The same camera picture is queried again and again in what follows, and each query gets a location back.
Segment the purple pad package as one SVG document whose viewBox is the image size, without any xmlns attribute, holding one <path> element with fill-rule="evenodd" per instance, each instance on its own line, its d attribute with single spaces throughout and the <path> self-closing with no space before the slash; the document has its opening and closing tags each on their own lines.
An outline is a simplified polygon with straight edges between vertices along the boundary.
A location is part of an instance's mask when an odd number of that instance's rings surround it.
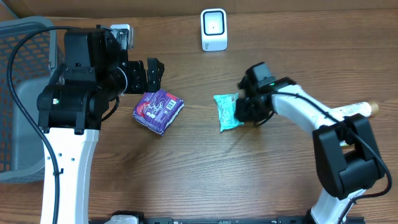
<svg viewBox="0 0 398 224">
<path fill-rule="evenodd" d="M 165 90 L 146 92 L 135 106 L 132 117 L 163 136 L 184 107 L 184 101 Z"/>
</svg>

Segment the teal wipes packet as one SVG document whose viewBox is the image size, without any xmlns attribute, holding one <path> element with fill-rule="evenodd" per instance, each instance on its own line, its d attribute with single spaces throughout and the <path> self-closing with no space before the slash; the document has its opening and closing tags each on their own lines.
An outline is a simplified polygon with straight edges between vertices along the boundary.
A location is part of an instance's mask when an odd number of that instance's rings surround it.
<svg viewBox="0 0 398 224">
<path fill-rule="evenodd" d="M 244 124 L 236 119 L 234 115 L 236 111 L 236 100 L 239 98 L 239 93 L 214 95 L 213 98 L 218 109 L 221 133 L 225 130 L 234 129 Z"/>
</svg>

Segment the white tube gold cap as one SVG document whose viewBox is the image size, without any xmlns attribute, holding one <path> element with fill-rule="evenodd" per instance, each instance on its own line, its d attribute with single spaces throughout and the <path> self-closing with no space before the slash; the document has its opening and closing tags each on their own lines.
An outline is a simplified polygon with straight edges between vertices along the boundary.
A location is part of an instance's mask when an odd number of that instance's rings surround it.
<svg viewBox="0 0 398 224">
<path fill-rule="evenodd" d="M 352 105 L 340 106 L 338 108 L 333 108 L 329 113 L 333 117 L 337 117 L 340 121 L 343 120 L 345 116 L 352 116 L 355 114 L 361 114 L 366 118 L 371 118 L 379 112 L 379 105 L 374 101 L 360 102 Z"/>
</svg>

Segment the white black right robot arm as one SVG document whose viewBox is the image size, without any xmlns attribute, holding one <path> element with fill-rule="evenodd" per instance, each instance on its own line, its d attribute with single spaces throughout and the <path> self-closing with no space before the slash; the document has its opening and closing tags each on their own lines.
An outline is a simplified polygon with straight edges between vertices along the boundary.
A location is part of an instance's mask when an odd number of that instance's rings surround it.
<svg viewBox="0 0 398 224">
<path fill-rule="evenodd" d="M 350 112 L 331 109 L 308 95 L 289 77 L 276 79 L 264 62 L 249 67 L 238 88 L 235 118 L 261 126 L 275 114 L 312 135 L 317 177 L 323 187 L 317 203 L 296 223 L 348 223 L 360 199 L 380 197 L 392 188 L 369 117 L 375 105 Z"/>
</svg>

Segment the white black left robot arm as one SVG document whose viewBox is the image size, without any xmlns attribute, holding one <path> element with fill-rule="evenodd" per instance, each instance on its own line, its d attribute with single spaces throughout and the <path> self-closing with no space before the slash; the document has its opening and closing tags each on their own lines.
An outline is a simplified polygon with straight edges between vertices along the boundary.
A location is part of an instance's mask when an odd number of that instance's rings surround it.
<svg viewBox="0 0 398 224">
<path fill-rule="evenodd" d="M 164 65 L 156 58 L 130 61 L 133 29 L 127 24 L 71 29 L 65 61 L 38 96 L 45 153 L 42 223 L 87 223 L 93 153 L 109 104 L 123 94 L 160 89 Z"/>
</svg>

